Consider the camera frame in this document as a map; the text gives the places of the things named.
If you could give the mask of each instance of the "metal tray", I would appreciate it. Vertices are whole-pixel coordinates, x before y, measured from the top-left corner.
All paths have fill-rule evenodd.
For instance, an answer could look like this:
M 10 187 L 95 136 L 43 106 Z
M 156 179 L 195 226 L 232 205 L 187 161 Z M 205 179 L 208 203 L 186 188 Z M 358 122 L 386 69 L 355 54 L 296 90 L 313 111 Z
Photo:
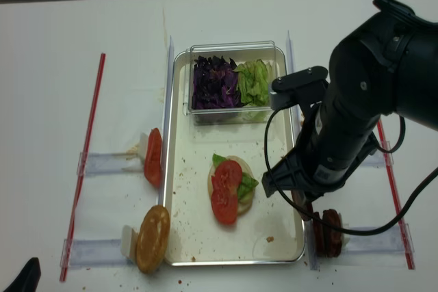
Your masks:
M 286 74 L 285 56 L 276 48 L 276 69 Z M 217 223 L 207 192 L 207 174 L 214 152 L 243 158 L 261 180 L 265 170 L 265 123 L 198 126 L 184 114 L 188 52 L 170 64 L 166 87 L 163 162 L 164 184 L 159 202 L 170 213 L 165 260 L 174 266 L 293 263 L 305 250 L 304 224 L 280 195 L 267 199 L 261 184 L 252 208 L 233 227 Z M 293 147 L 292 116 L 284 111 L 272 122 L 270 161 L 276 163 Z

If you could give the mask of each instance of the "white tabletop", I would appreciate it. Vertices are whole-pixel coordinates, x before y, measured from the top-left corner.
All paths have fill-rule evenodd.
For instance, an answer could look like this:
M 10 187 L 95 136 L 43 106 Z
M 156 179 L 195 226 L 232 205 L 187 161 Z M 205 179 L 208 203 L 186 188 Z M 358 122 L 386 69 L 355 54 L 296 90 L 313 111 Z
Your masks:
M 435 0 L 399 0 L 438 21 Z M 0 290 L 37 256 L 38 291 L 435 291 L 438 182 L 406 215 L 417 269 L 323 265 L 70 270 L 59 283 L 99 55 L 105 76 L 130 72 L 164 87 L 168 39 L 193 44 L 273 40 L 290 31 L 296 68 L 328 66 L 334 46 L 376 9 L 372 0 L 95 0 L 0 5 Z M 396 116 L 384 118 L 388 139 Z M 438 162 L 438 133 L 407 122 L 394 155 L 402 204 Z M 390 215 L 383 216 L 382 221 Z

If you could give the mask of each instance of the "red tomato slice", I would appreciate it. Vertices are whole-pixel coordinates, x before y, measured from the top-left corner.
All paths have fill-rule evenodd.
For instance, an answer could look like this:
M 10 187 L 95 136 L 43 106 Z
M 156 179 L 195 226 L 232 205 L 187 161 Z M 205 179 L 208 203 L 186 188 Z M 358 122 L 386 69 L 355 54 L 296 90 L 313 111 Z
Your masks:
M 151 131 L 148 139 L 148 151 L 144 160 L 144 176 L 153 186 L 159 187 L 162 180 L 162 136 L 158 128 Z
M 224 225 L 232 225 L 237 219 L 239 206 L 237 193 L 230 193 L 226 189 L 215 189 L 211 195 L 211 208 L 216 219 Z
M 242 168 L 233 160 L 223 161 L 214 172 L 216 177 L 216 185 L 239 187 L 242 182 Z

